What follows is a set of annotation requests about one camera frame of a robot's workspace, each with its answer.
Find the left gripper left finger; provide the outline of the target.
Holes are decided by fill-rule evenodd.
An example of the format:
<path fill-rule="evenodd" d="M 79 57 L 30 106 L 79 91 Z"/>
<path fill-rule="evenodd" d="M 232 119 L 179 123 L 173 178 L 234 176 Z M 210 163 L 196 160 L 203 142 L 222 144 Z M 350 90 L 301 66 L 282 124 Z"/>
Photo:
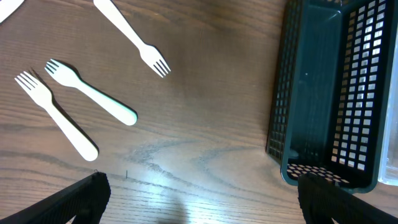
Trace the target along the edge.
<path fill-rule="evenodd" d="M 111 195 L 108 178 L 95 172 L 67 188 L 1 220 L 13 223 L 95 223 L 106 210 Z"/>

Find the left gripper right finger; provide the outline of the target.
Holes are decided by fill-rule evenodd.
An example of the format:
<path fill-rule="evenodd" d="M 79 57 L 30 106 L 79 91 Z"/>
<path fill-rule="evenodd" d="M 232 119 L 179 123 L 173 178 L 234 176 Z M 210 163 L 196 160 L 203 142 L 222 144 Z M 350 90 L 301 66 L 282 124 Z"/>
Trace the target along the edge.
<path fill-rule="evenodd" d="M 397 224 L 397 218 L 314 175 L 298 178 L 298 200 L 306 223 Z"/>

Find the clear white perforated basket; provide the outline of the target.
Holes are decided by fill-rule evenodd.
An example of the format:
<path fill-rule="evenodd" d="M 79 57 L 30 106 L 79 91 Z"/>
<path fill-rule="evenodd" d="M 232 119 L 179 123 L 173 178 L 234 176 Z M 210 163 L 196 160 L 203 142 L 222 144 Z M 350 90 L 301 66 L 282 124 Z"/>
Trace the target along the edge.
<path fill-rule="evenodd" d="M 393 53 L 378 181 L 397 187 L 397 37 Z"/>

